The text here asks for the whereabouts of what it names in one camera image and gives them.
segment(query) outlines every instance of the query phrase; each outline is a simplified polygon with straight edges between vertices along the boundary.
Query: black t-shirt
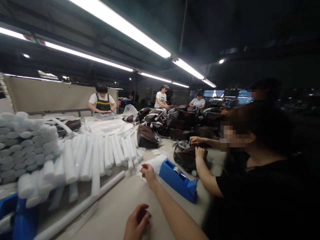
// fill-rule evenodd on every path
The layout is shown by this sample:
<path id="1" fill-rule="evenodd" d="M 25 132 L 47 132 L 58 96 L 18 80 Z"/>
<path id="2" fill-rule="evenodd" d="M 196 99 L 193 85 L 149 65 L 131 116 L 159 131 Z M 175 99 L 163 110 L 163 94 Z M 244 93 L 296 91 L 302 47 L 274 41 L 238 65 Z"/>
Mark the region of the black t-shirt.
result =
<path id="1" fill-rule="evenodd" d="M 313 185 L 302 169 L 291 160 L 280 160 L 249 170 L 247 153 L 232 155 L 227 170 L 216 177 L 224 196 L 222 217 L 218 220 L 222 236 L 296 236 L 310 227 L 309 212 L 315 211 L 318 203 L 314 202 Z"/>

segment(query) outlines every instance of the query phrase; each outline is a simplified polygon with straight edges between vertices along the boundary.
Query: partition board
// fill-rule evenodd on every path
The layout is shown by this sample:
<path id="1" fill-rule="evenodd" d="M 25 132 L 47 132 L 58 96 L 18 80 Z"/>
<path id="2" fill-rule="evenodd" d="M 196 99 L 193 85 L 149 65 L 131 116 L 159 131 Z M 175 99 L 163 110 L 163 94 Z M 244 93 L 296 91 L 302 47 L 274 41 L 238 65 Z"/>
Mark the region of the partition board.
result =
<path id="1" fill-rule="evenodd" d="M 86 109 L 94 87 L 5 76 L 14 110 L 24 112 Z M 108 93 L 118 102 L 118 90 Z"/>

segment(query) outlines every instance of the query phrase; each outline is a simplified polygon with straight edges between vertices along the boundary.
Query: white t-shirt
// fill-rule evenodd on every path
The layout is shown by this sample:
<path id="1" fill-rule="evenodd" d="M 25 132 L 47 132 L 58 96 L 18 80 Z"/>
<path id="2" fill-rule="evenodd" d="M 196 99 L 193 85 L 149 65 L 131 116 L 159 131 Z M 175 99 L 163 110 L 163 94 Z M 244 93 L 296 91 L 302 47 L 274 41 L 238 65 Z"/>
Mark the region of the white t-shirt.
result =
<path id="1" fill-rule="evenodd" d="M 156 103 L 154 104 L 154 107 L 155 108 L 163 107 L 159 103 L 157 103 L 157 98 L 159 98 L 160 102 L 164 104 L 167 101 L 167 95 L 165 93 L 157 92 Z"/>
<path id="2" fill-rule="evenodd" d="M 202 105 L 205 105 L 205 104 L 206 104 L 206 100 L 204 100 L 204 99 L 198 100 L 198 99 L 194 98 L 194 99 L 192 99 L 191 104 L 192 104 L 193 106 L 201 107 Z"/>
<path id="3" fill-rule="evenodd" d="M 107 101 L 107 100 L 108 100 L 108 95 L 106 94 L 106 97 L 105 97 L 105 98 L 102 98 L 102 97 L 99 96 L 99 99 L 100 99 L 100 100 L 103 100 L 103 101 Z M 97 99 L 97 94 L 94 93 L 94 94 L 92 94 L 92 95 L 90 96 L 89 103 L 96 104 L 97 100 L 98 100 L 98 99 Z M 113 97 L 111 97 L 110 94 L 109 94 L 109 102 L 110 102 L 110 103 L 115 103 Z"/>

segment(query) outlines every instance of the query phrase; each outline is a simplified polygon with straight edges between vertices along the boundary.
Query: table surface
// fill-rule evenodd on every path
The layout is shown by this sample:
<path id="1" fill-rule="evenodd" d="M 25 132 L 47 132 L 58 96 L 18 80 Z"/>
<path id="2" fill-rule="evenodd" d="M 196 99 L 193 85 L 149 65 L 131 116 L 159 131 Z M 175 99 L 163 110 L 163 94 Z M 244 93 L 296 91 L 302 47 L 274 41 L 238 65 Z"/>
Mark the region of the table surface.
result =
<path id="1" fill-rule="evenodd" d="M 174 162 L 174 148 L 172 147 L 173 141 L 170 139 L 162 139 L 162 141 L 163 143 L 160 149 L 166 151 L 168 153 L 168 159 Z M 208 159 L 214 160 L 214 163 L 211 166 L 211 172 L 215 176 L 220 176 L 222 173 L 224 160 L 226 158 L 226 153 L 212 148 L 208 149 L 208 152 Z M 156 156 L 153 155 L 152 151 L 147 150 L 144 155 L 144 161 L 154 157 Z M 122 170 L 126 171 L 125 178 L 98 200 L 98 210 L 82 226 L 82 228 L 74 235 L 73 238 L 77 240 L 123 239 L 128 216 L 133 212 L 137 205 L 146 203 L 149 205 L 148 211 L 151 213 L 152 218 L 151 223 L 147 228 L 146 235 L 143 239 L 174 239 L 156 197 L 148 187 L 148 184 L 142 181 L 140 177 L 136 175 L 135 171 L 130 172 L 125 167 L 115 167 L 114 165 L 112 168 L 112 175 L 110 177 L 104 176 L 100 178 L 101 186 L 106 184 Z M 189 179 L 195 178 L 188 173 L 186 173 L 186 176 Z M 213 200 L 212 196 L 204 189 L 202 182 L 198 181 L 197 202 L 192 204 L 174 191 L 159 176 L 157 176 L 157 178 L 164 188 L 169 192 L 169 194 L 174 198 L 174 200 L 187 211 L 187 213 L 196 221 L 199 226 L 202 227 L 206 221 L 207 213 L 209 212 L 211 202 Z M 69 203 L 68 188 L 66 187 L 60 202 L 60 207 L 53 213 L 48 213 L 47 211 L 50 205 L 50 200 L 42 204 L 40 206 L 38 232 L 41 232 L 49 227 L 52 223 L 64 216 L 70 209 L 88 197 L 91 193 L 91 182 L 79 182 L 78 192 L 78 201 L 75 203 Z M 53 237 L 53 239 L 71 239 L 65 230 L 66 229 L 63 229 L 60 233 Z"/>

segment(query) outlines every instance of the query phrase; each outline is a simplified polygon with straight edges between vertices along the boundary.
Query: green apron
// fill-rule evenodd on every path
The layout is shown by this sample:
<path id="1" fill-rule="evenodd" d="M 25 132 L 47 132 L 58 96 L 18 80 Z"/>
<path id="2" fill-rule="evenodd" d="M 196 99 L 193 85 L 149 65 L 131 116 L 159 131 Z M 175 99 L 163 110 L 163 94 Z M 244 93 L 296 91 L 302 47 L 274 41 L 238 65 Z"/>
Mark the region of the green apron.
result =
<path id="1" fill-rule="evenodd" d="M 110 107 L 110 101 L 109 101 L 109 94 L 107 94 L 107 100 L 101 100 L 99 99 L 99 94 L 96 93 L 97 95 L 97 106 L 96 108 L 100 111 L 109 111 L 111 110 L 111 107 Z"/>

